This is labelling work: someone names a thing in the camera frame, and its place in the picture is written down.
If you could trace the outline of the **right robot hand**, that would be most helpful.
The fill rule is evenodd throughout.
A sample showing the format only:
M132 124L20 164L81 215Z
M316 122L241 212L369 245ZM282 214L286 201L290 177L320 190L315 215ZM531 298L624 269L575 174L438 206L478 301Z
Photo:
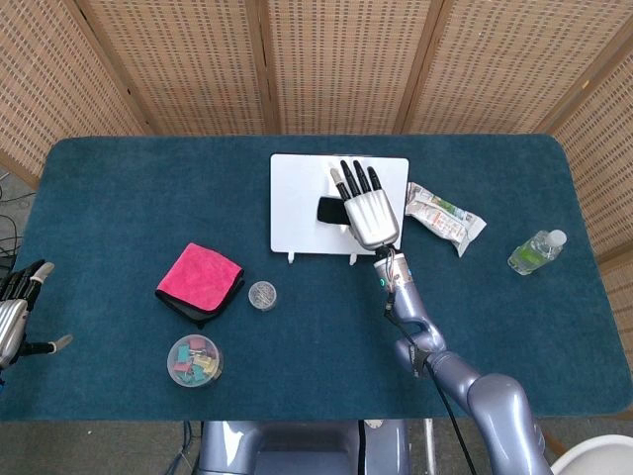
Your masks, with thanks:
M343 203L352 235L368 251L393 247L400 225L374 167L342 159L330 175Z

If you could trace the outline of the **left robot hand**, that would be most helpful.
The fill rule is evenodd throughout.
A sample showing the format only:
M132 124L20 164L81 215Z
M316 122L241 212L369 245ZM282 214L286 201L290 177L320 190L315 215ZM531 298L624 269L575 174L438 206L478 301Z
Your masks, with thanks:
M66 334L55 341L27 342L27 323L54 264L43 259L1 278L1 370L20 357L55 354L73 341Z

